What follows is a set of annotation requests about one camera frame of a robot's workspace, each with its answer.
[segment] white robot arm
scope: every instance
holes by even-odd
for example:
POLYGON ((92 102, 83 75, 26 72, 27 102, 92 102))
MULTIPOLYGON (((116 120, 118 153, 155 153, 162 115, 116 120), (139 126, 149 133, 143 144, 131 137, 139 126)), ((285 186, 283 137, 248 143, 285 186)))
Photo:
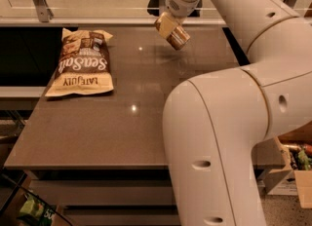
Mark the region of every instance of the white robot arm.
MULTIPOLYGON (((251 152, 312 121, 312 30, 280 0, 212 0, 252 63, 176 87, 163 131, 183 226, 264 226, 251 152)), ((198 0, 166 0, 186 17, 198 0)))

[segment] wire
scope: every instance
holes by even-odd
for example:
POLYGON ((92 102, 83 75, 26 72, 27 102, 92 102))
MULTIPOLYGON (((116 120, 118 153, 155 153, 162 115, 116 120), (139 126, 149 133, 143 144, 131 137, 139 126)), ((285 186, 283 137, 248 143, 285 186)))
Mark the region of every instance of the wire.
POLYGON ((52 212, 54 212, 56 215, 58 215, 61 219, 63 219, 65 222, 67 222, 70 226, 73 226, 62 214, 60 214, 55 209, 53 209, 47 202, 45 202, 43 199, 41 199, 38 195, 36 195, 36 194, 32 193, 31 191, 29 191, 28 189, 22 187, 21 185, 16 183, 13 179, 11 179, 8 175, 2 173, 2 171, 1 171, 1 176, 4 179, 6 179, 7 181, 11 182, 12 184, 18 186, 21 190, 23 190, 27 194, 29 194, 29 195, 33 196, 34 198, 36 198, 37 200, 39 200, 41 203, 45 204, 52 212))

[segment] gray tabletop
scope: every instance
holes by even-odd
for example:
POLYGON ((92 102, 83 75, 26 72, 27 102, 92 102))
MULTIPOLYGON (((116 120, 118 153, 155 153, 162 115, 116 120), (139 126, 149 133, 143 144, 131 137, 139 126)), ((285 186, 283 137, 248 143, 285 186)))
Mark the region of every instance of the gray tabletop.
POLYGON ((163 168, 162 112, 182 81, 238 65, 220 26, 187 27, 176 52, 154 27, 103 28, 114 91, 42 96, 5 166, 23 170, 163 168))

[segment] brown chip bag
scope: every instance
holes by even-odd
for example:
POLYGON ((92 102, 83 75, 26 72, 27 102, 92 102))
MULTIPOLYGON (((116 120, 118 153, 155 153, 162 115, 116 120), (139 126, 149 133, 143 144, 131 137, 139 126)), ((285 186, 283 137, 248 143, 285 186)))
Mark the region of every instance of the brown chip bag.
POLYGON ((46 96, 99 94, 113 90, 106 42, 112 37, 103 30, 62 32, 62 49, 55 80, 46 96))

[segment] screw hole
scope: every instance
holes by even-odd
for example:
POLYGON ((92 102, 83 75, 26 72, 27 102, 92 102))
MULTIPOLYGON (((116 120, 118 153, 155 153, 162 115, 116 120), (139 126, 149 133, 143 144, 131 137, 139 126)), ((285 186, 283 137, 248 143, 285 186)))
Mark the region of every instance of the screw hole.
POLYGON ((195 161, 192 166, 196 170, 205 170, 205 169, 209 168, 211 165, 212 165, 212 163, 209 161, 199 160, 199 161, 195 161))
POLYGON ((269 17, 269 18, 273 18, 274 16, 275 16, 275 12, 271 12, 271 13, 269 13, 268 15, 266 15, 267 17, 269 17))
POLYGON ((287 110, 287 101, 286 98, 283 95, 279 96, 279 104, 280 104, 280 110, 282 113, 285 113, 287 110))
POLYGON ((209 226, 219 225, 223 222, 221 217, 208 217, 204 220, 204 222, 209 226))

